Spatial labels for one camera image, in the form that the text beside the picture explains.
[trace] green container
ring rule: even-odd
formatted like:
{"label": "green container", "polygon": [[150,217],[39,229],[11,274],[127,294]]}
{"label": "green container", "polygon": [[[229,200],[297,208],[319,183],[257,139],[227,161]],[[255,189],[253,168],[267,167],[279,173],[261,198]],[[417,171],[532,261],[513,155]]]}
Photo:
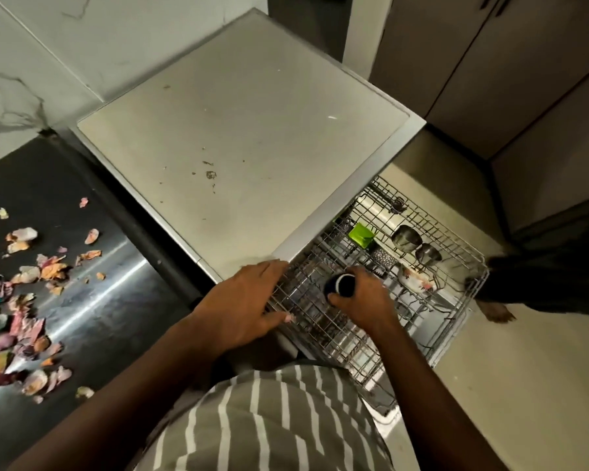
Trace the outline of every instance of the green container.
{"label": "green container", "polygon": [[349,237],[358,246],[367,249],[373,241],[373,238],[375,238],[375,233],[361,223],[356,223],[353,229],[349,232]]}

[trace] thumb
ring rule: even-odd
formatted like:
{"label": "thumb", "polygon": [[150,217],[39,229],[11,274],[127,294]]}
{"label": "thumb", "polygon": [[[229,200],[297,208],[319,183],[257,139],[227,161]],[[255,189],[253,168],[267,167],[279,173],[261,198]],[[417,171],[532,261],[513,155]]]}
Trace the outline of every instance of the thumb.
{"label": "thumb", "polygon": [[263,334],[266,334],[268,331],[274,329],[279,324],[282,324],[284,322],[290,322],[292,319],[293,317],[287,312],[267,312],[262,316],[262,332]]}
{"label": "thumb", "polygon": [[350,298],[344,298],[340,294],[332,292],[331,294],[327,295],[327,300],[332,306],[345,310],[349,304]]}

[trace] bare foot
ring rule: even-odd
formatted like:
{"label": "bare foot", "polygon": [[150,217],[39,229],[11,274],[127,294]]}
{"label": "bare foot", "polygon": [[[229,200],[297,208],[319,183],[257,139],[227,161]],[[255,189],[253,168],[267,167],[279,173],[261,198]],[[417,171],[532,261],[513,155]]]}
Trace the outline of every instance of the bare foot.
{"label": "bare foot", "polygon": [[517,317],[512,315],[512,313],[503,304],[486,303],[479,300],[476,300],[476,303],[482,311],[482,314],[484,314],[491,322],[506,324],[507,322],[517,320]]}

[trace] person's left hand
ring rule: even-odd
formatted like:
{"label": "person's left hand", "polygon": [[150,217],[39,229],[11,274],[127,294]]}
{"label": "person's left hand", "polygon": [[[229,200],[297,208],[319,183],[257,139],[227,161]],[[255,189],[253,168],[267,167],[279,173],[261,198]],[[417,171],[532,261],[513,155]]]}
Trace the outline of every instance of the person's left hand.
{"label": "person's left hand", "polygon": [[264,314],[287,261],[263,261],[240,269],[216,285],[185,320],[198,329],[213,358],[245,345],[292,319],[286,312]]}

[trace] wire rack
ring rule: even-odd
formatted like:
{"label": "wire rack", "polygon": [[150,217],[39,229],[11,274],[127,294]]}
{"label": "wire rack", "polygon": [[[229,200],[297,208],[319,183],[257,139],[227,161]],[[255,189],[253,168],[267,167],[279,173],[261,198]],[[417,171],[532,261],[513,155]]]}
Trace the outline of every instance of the wire rack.
{"label": "wire rack", "polygon": [[[376,240],[392,249],[400,261],[380,264],[368,250],[348,236],[356,224],[373,231]],[[422,266],[414,255],[393,245],[400,225],[415,229],[441,253],[441,261]],[[361,265],[383,280],[395,303],[400,322],[432,363],[481,285],[487,279],[484,256],[445,228],[381,177],[375,178],[292,262],[277,285],[270,304],[291,312],[289,326],[323,360],[346,367],[369,403],[382,414],[396,405],[377,348],[366,333],[325,300],[327,279],[346,267]],[[432,280],[435,288],[412,292],[400,284],[404,268]]]}

